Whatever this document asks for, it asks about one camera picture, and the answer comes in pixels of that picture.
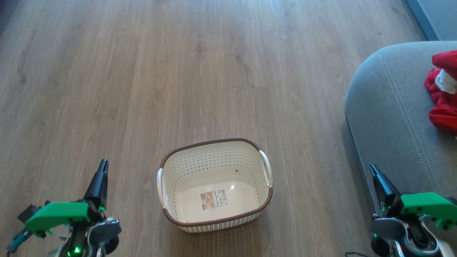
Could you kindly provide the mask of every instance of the white fabric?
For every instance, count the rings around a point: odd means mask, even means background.
[[[447,92],[452,95],[457,92],[457,81],[444,69],[442,69],[436,77],[435,84],[443,92]]]

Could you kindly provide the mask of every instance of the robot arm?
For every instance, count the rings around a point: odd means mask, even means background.
[[[375,165],[370,169],[381,208],[371,225],[374,252],[395,257],[454,257],[445,249],[447,244],[427,229],[423,218],[431,216],[436,227],[452,228],[457,223],[456,201],[436,193],[401,194]]]
[[[101,161],[97,172],[84,195],[75,202],[49,202],[43,207],[30,205],[18,219],[25,228],[17,234],[7,247],[14,254],[18,247],[33,234],[45,238],[51,228],[67,225],[70,230],[66,242],[57,256],[92,257],[111,253],[119,243],[121,232],[119,221],[106,218],[106,198],[108,191],[108,160]]]

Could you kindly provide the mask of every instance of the sofa seam stitching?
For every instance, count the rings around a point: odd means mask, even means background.
[[[424,170],[425,170],[425,173],[427,174],[427,177],[428,177],[428,180],[431,184],[431,186],[433,187],[434,190],[436,190],[436,187],[438,188],[438,192],[441,193],[441,190],[440,190],[440,187],[439,185],[435,182],[435,180],[432,178],[432,176],[430,175],[430,171],[431,171],[431,167],[430,167],[430,163],[427,159],[427,156],[425,155],[425,151],[424,151],[424,148],[422,147],[422,144],[420,143],[420,140],[419,140],[419,137],[417,135],[417,132],[416,130],[414,129],[414,126],[411,122],[411,118],[408,114],[408,111],[406,110],[406,107],[403,103],[403,99],[401,98],[400,96],[400,93],[398,91],[398,87],[397,85],[395,84],[395,81],[393,80],[393,77],[392,77],[392,74],[390,73],[390,70],[388,68],[388,65],[387,65],[387,61],[386,61],[386,56],[385,56],[385,52],[386,52],[386,49],[387,48],[384,48],[383,52],[381,53],[381,66],[384,70],[384,75],[387,77],[387,80],[389,82],[389,85],[390,85],[390,88],[395,96],[395,100],[397,101],[397,104],[400,108],[400,111],[402,112],[402,115],[403,115],[403,118],[406,122],[406,126],[408,128],[408,131],[411,135],[411,137],[413,138],[413,141],[414,141],[414,145],[416,146],[416,151],[418,153],[418,156],[422,162],[422,165],[424,167]]]

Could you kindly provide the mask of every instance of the basket handle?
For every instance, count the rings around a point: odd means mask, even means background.
[[[271,166],[270,162],[268,161],[268,157],[266,157],[266,154],[262,150],[260,150],[259,153],[262,156],[263,166],[265,167],[265,176],[268,178],[267,182],[270,187],[273,187],[273,174],[271,172]]]
[[[162,168],[159,169],[159,171],[157,172],[157,194],[159,195],[159,200],[160,200],[160,203],[162,204],[162,207],[163,208],[166,208],[165,207],[165,204],[164,204],[164,196],[163,196],[163,192],[162,192]]]

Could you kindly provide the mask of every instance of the wooden floor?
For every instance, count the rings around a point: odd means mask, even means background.
[[[4,0],[0,247],[30,203],[83,196],[110,162],[112,256],[343,256],[369,246],[371,206],[343,99],[377,49],[424,40],[403,0]],[[258,220],[187,234],[155,175],[173,148],[246,137],[270,158]],[[56,237],[16,256],[46,256]]]

